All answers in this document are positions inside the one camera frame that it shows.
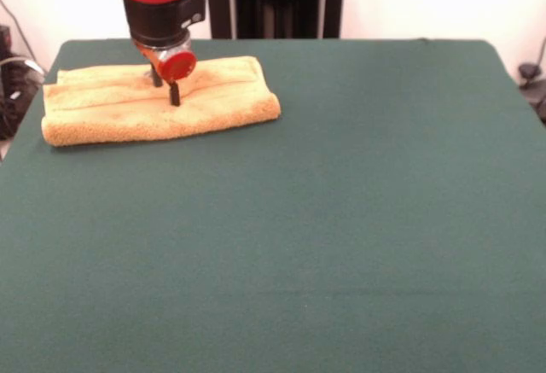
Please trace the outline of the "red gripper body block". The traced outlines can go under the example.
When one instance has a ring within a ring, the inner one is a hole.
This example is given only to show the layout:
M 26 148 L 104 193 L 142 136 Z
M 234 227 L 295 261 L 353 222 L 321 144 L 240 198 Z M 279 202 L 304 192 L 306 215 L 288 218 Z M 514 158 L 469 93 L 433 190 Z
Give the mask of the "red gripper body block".
M 136 47 L 165 82 L 187 78 L 194 71 L 197 63 L 197 57 L 188 42 L 167 48 L 149 47 L 143 44 L 136 44 Z

